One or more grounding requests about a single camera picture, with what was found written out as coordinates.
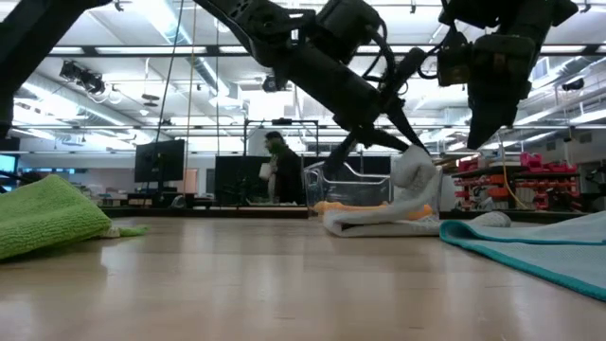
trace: wooden table surface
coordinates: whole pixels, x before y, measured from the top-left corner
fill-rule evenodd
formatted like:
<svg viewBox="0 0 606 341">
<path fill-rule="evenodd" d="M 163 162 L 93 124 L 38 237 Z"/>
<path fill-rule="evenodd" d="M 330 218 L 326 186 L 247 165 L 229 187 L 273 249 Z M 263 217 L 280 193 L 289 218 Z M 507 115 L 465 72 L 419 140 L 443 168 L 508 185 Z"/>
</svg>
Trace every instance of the wooden table surface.
<svg viewBox="0 0 606 341">
<path fill-rule="evenodd" d="M 606 304 L 437 238 L 148 218 L 144 237 L 0 263 L 2 341 L 604 340 Z"/>
</svg>

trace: clear plastic bin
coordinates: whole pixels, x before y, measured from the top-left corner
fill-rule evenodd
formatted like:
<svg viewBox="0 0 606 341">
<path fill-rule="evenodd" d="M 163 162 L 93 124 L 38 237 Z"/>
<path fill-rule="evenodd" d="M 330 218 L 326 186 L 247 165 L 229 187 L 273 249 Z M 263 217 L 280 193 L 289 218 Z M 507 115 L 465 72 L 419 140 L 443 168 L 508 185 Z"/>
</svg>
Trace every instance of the clear plastic bin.
<svg viewBox="0 0 606 341">
<path fill-rule="evenodd" d="M 324 162 L 318 162 L 303 170 L 307 206 L 312 216 L 332 209 L 376 209 L 391 204 L 400 194 L 401 189 L 393 186 L 389 175 L 360 174 L 345 163 L 336 174 L 327 177 L 323 166 Z M 441 168 L 438 171 L 440 184 L 437 195 L 414 217 L 439 213 Z"/>
</svg>

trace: teal towel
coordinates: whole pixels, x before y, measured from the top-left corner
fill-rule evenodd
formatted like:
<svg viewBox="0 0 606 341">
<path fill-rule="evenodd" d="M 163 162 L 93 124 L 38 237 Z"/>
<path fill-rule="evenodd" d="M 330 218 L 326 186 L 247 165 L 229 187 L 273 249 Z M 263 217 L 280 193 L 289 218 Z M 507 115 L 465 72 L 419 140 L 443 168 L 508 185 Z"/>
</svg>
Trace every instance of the teal towel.
<svg viewBox="0 0 606 341">
<path fill-rule="evenodd" d="M 606 212 L 541 227 L 444 222 L 440 238 L 492 260 L 606 300 Z"/>
<path fill-rule="evenodd" d="M 48 246 L 83 241 L 111 220 L 57 175 L 0 195 L 0 260 Z"/>
</svg>

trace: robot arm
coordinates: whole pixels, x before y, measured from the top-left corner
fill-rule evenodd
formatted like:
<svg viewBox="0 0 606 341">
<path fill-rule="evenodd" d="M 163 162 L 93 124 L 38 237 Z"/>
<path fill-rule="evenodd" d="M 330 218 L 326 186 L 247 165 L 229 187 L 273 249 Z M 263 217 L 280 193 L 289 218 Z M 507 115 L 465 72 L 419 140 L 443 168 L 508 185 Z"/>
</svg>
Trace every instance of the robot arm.
<svg viewBox="0 0 606 341">
<path fill-rule="evenodd" d="M 451 26 L 447 39 L 429 53 L 413 48 L 396 63 L 385 37 L 377 33 L 379 27 L 386 32 L 383 20 L 363 0 L 329 0 L 317 14 L 285 9 L 269 0 L 194 1 L 228 26 L 258 63 L 273 68 L 278 85 L 292 81 L 331 110 L 334 121 L 350 132 L 330 156 L 328 166 L 333 169 L 357 143 L 406 151 L 408 146 L 400 139 L 374 128 L 381 114 L 424 149 L 402 111 L 398 91 L 432 53 L 437 53 L 436 78 L 441 86 L 469 84 L 469 147 L 479 147 L 502 125 L 513 122 L 519 100 L 528 94 L 527 78 L 549 28 L 578 10 L 570 0 L 443 0 L 440 21 Z M 109 2 L 22 0 L 5 20 L 0 31 L 0 79 L 9 81 L 0 87 L 0 137 L 12 121 L 14 92 L 80 14 Z M 500 28 L 471 44 L 455 32 L 455 19 Z M 292 39 L 295 30 L 297 41 Z M 357 48 L 371 41 L 387 61 L 379 78 L 361 77 L 348 68 Z"/>
</svg>

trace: black monitor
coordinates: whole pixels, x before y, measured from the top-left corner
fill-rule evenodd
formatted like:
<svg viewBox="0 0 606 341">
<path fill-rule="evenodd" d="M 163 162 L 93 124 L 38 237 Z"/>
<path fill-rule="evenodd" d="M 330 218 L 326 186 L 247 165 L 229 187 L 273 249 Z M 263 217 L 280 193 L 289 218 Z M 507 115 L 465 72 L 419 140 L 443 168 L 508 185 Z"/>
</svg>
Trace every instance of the black monitor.
<svg viewBox="0 0 606 341">
<path fill-rule="evenodd" d="M 183 180 L 185 140 L 136 146 L 134 181 L 137 183 Z"/>
</svg>

